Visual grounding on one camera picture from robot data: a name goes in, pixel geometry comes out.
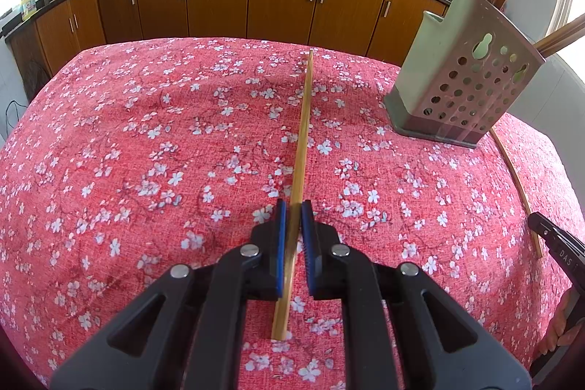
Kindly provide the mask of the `right hand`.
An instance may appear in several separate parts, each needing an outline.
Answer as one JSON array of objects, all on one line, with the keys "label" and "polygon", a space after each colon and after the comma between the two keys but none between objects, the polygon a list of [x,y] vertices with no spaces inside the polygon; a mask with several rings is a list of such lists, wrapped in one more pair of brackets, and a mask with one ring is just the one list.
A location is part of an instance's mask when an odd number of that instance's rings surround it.
[{"label": "right hand", "polygon": [[564,315],[569,305],[572,291],[573,288],[569,288],[562,294],[553,317],[548,323],[546,333],[535,348],[535,357],[546,355],[549,351],[555,351],[557,347],[572,344],[577,334],[579,334],[582,325],[577,325],[570,329],[567,327],[567,320]]}]

